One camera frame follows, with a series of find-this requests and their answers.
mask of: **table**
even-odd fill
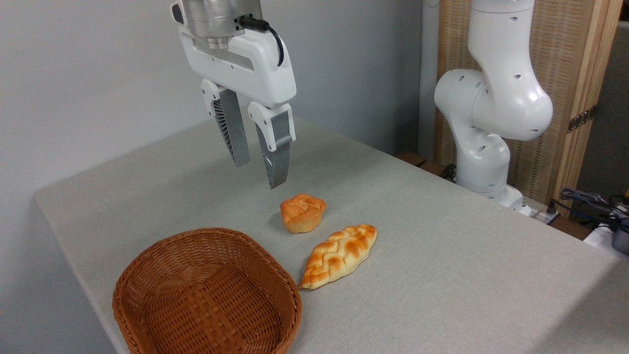
[[[198,227],[242,231],[298,282],[312,248],[347,225],[378,228],[350,276],[302,290],[291,353],[626,353],[629,266],[352,139],[296,119],[288,181],[269,190],[255,128],[234,167],[214,122],[35,195],[120,353],[111,294],[155,241]],[[287,232],[279,204],[324,199],[323,222]]]

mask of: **black connector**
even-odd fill
[[[548,203],[548,209],[546,209],[546,214],[555,215],[557,213],[557,205],[554,200],[551,200]]]
[[[253,16],[241,16],[240,25],[248,30],[256,30],[265,32],[269,30],[269,23],[264,20],[258,20],[257,18],[253,18]]]
[[[279,53],[279,62],[277,63],[277,66],[281,66],[282,63],[284,62],[284,46],[282,44],[282,40],[279,38],[279,35],[269,25],[269,23],[264,20],[258,20],[257,18],[254,18],[252,14],[248,16],[247,15],[241,16],[240,19],[238,19],[238,22],[243,28],[247,30],[254,30],[254,31],[260,31],[260,32],[269,31],[271,32],[271,34],[273,34],[273,37],[276,39],[276,42],[277,42],[277,51]]]

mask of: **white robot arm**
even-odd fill
[[[286,46],[262,20],[260,0],[179,0],[170,10],[234,163],[250,160],[238,103],[242,95],[252,100],[248,115],[256,123],[269,185],[282,184],[296,138],[288,101],[297,90]]]
[[[448,71],[435,89],[456,141],[457,184],[524,214],[522,194],[506,184],[510,156],[501,137],[536,139],[552,118],[529,56],[534,3],[472,0],[467,45],[482,72]]]

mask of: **bread roll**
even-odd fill
[[[376,236],[376,228],[365,224],[336,231],[314,247],[299,287],[316,289],[351,274],[369,256]]]
[[[325,202],[305,193],[283,201],[279,206],[284,226],[290,232],[309,232],[319,226]]]

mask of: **wicker basket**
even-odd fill
[[[253,239],[212,228],[142,252],[120,276],[113,310],[132,353],[285,353],[301,298]]]

